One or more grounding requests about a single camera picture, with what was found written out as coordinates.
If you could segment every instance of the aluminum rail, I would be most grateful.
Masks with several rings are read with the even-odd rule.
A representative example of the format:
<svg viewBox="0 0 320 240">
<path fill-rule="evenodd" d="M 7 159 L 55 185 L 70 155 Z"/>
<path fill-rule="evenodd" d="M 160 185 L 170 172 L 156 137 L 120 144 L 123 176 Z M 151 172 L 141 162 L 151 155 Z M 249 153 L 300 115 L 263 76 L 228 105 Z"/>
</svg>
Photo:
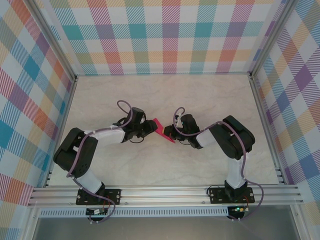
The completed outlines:
<svg viewBox="0 0 320 240">
<path fill-rule="evenodd" d="M 264 199 L 262 205 L 299 205 L 303 198 L 296 185 L 262 185 Z M 256 206 L 261 199 L 259 187 L 250 185 L 253 189 Z M 236 206 L 236 203 L 210 204 L 206 195 L 207 185 L 194 186 L 106 186 L 107 189 L 122 189 L 120 205 L 117 207 L 196 207 L 196 206 Z M 31 208 L 79 208 L 76 205 L 78 187 L 56 186 L 35 188 L 30 198 Z"/>
</svg>

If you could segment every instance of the vented metal strip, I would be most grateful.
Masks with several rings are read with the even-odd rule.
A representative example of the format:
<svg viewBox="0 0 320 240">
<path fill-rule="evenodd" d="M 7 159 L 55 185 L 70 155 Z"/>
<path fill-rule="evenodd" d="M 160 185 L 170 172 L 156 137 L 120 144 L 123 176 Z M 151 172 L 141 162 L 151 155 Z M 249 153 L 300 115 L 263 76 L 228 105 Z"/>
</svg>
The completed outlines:
<svg viewBox="0 0 320 240">
<path fill-rule="evenodd" d="M 227 216 L 226 206 L 203 207 L 121 207 L 113 218 L 144 217 L 210 217 Z M 42 208 L 40 218 L 87 218 L 85 208 Z"/>
</svg>

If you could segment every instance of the metal frame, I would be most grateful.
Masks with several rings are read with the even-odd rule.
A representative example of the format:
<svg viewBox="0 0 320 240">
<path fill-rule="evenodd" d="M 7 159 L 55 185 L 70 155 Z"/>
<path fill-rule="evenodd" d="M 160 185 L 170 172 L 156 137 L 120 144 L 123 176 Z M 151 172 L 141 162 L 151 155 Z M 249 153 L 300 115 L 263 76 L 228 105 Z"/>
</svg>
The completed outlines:
<svg viewBox="0 0 320 240">
<path fill-rule="evenodd" d="M 263 205 L 299 205 L 303 198 L 296 185 L 265 184 Z M 201 206 L 238 206 L 236 203 L 210 204 L 207 196 L 207 185 L 191 186 L 107 186 L 108 189 L 122 189 L 121 207 L 201 207 Z M 251 185 L 258 205 L 262 192 L 258 186 Z M 79 208 L 76 205 L 79 187 L 76 186 L 52 186 L 35 188 L 31 196 L 29 207 L 31 208 Z"/>
<path fill-rule="evenodd" d="M 265 60 L 267 59 L 272 47 L 274 46 L 275 42 L 277 41 L 278 37 L 280 36 L 282 30 L 285 27 L 291 13 L 295 9 L 296 5 L 298 4 L 299 0 L 287 0 L 283 11 L 276 22 L 274 28 L 272 29 L 269 38 L 262 49 L 258 59 L 252 69 L 252 76 L 256 76 L 259 70 L 261 69 L 262 65 L 264 64 Z"/>
<path fill-rule="evenodd" d="M 263 111 L 262 101 L 257 92 L 257 88 L 254 81 L 254 76 L 258 73 L 266 60 L 272 46 L 278 39 L 283 27 L 285 26 L 289 16 L 294 10 L 299 0 L 288 0 L 284 10 L 277 21 L 274 29 L 272 30 L 268 42 L 262 50 L 252 73 L 249 76 L 249 82 L 254 96 L 254 100 L 260 115 L 260 120 L 264 129 L 264 133 L 267 138 L 268 146 L 271 152 L 272 159 L 274 161 L 275 170 L 277 172 L 279 184 L 278 185 L 262 185 L 265 190 L 265 197 L 262 204 L 266 205 L 290 205 L 292 214 L 299 232 L 301 239 L 312 239 L 309 234 L 310 224 L 306 218 L 306 212 L 303 206 L 303 197 L 300 195 L 300 191 L 296 185 L 286 185 L 288 179 L 285 175 L 282 175 L 284 169 L 279 155 L 277 153 L 276 145 L 274 143 L 270 126 L 267 123 L 266 115 Z M 61 50 L 57 40 L 55 39 L 50 26 L 48 26 L 38 6 L 34 0 L 24 0 L 25 4 L 29 8 L 31 14 L 35 18 L 36 22 L 41 28 L 44 36 L 51 45 L 53 51 L 57 55 L 63 68 L 66 70 L 70 78 L 73 79 L 74 84 L 70 93 L 70 98 L 67 104 L 66 112 L 61 124 L 61 130 L 59 132 L 57 143 L 60 142 L 63 134 L 63 130 L 68 118 L 68 113 L 71 107 L 73 96 L 77 86 L 77 77 L 73 71 L 70 63 L 68 62 L 65 54 Z M 51 162 L 47 180 L 50 179 L 52 173 L 53 163 Z M 78 193 L 78 187 L 76 186 L 60 186 L 51 187 L 46 185 L 46 188 L 35 188 L 31 196 L 29 207 L 22 220 L 23 231 L 21 232 L 21 240 L 29 240 L 34 236 L 36 225 L 39 218 L 45 217 L 85 217 L 84 210 L 87 206 L 75 205 L 75 199 Z M 206 195 L 206 185 L 193 185 L 193 186 L 108 186 L 108 188 L 120 188 L 121 203 L 117 206 L 119 214 L 115 214 L 113 217 L 174 217 L 175 216 L 217 216 L 219 214 L 225 216 L 225 209 L 227 206 L 235 206 L 236 204 L 210 204 L 210 199 Z M 257 186 L 251 186 L 255 195 L 256 202 L 251 204 L 256 206 L 261 199 L 261 190 Z M 147 214 L 140 211 L 150 210 Z"/>
<path fill-rule="evenodd" d="M 57 56 L 57 59 L 60 61 L 62 67 L 64 68 L 65 72 L 68 74 L 69 78 L 71 78 L 75 82 L 77 74 L 72 69 L 66 55 L 61 49 L 56 37 L 54 36 L 50 26 L 48 25 L 46 19 L 41 13 L 41 10 L 39 9 L 38 5 L 34 2 L 34 0 L 23 0 L 23 2 L 29 9 L 31 15 L 35 19 L 38 26 L 40 27 L 41 32 L 45 36 L 53 52 Z"/>
<path fill-rule="evenodd" d="M 282 171 L 284 171 L 285 168 L 284 168 L 282 162 L 280 161 L 280 157 L 279 157 L 279 154 L 278 154 L 278 151 L 276 148 L 276 143 L 275 143 L 275 140 L 272 135 L 272 130 L 271 130 L 270 125 L 267 122 L 268 118 L 267 118 L 266 112 L 264 111 L 264 108 L 262 106 L 262 99 L 261 99 L 260 95 L 258 94 L 258 89 L 256 86 L 255 78 L 253 75 L 248 74 L 248 79 L 249 79 L 249 83 L 251 86 L 252 94 L 254 96 L 255 104 L 256 104 L 256 107 L 259 112 L 260 120 L 261 120 L 261 123 L 263 126 L 264 134 L 265 134 L 267 142 L 268 142 L 268 146 L 270 149 L 270 153 L 271 153 L 274 165 L 276 167 L 276 170 L 278 169 L 280 171 L 281 177 L 283 179 L 283 183 L 288 184 L 289 180 L 288 180 L 287 176 L 285 174 L 282 174 Z M 297 227 L 300 238 L 303 240 L 313 239 L 311 237 L 312 231 L 310 230 L 311 223 L 307 217 L 307 212 L 306 212 L 305 207 L 301 204 L 291 204 L 290 207 L 291 207 L 293 219 L 294 219 L 295 225 Z"/>
</svg>

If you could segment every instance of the metal panel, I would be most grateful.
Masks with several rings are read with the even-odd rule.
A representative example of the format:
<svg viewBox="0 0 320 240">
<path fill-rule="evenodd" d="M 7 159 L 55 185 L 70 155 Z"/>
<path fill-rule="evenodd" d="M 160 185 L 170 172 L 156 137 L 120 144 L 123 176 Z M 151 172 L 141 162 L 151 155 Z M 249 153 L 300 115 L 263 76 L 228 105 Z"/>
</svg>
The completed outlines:
<svg viewBox="0 0 320 240">
<path fill-rule="evenodd" d="M 298 240 L 289 206 L 262 206 L 251 218 L 113 217 L 96 225 L 85 218 L 39 218 L 34 240 Z"/>
<path fill-rule="evenodd" d="M 122 207 L 117 208 L 113 218 L 157 217 L 210 217 L 227 216 L 227 206 L 198 207 Z M 42 208 L 40 218 L 87 218 L 86 208 Z"/>
</svg>

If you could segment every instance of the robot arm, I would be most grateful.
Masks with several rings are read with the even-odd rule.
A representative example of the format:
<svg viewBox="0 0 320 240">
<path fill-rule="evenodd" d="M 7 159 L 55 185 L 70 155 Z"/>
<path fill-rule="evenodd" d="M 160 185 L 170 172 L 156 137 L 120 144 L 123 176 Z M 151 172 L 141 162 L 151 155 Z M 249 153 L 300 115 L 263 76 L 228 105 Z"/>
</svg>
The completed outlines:
<svg viewBox="0 0 320 240">
<path fill-rule="evenodd" d="M 125 123 L 129 121 L 131 116 L 130 112 L 127 117 L 111 125 L 111 130 L 95 132 L 84 141 L 78 161 L 71 175 L 90 192 L 103 196 L 105 190 L 104 183 L 101 182 L 90 169 L 96 149 L 104 148 L 110 144 L 124 143 L 134 136 L 144 138 L 157 130 L 157 124 L 153 120 L 146 120 L 146 114 L 143 110 L 133 107 L 132 113 L 132 119 L 125 127 L 112 129 L 122 125 L 121 122 L 123 121 Z M 80 143 L 89 132 L 91 131 L 83 131 L 76 127 L 71 129 L 54 154 L 53 161 L 63 170 L 69 172 L 74 164 Z"/>
<path fill-rule="evenodd" d="M 183 115 L 180 120 L 182 128 L 178 128 L 178 130 L 183 134 L 192 135 L 199 132 L 199 127 L 191 114 Z M 235 130 L 244 144 L 245 151 L 249 153 L 256 141 L 253 134 L 231 115 L 222 121 Z M 171 125 L 164 129 L 164 134 L 173 140 L 188 140 L 195 149 L 202 149 L 217 142 L 228 156 L 228 175 L 224 182 L 225 194 L 231 202 L 236 202 L 243 195 L 248 186 L 247 181 L 242 177 L 244 153 L 237 137 L 228 127 L 217 123 L 199 134 L 185 136 L 180 134 L 174 125 Z"/>
</svg>

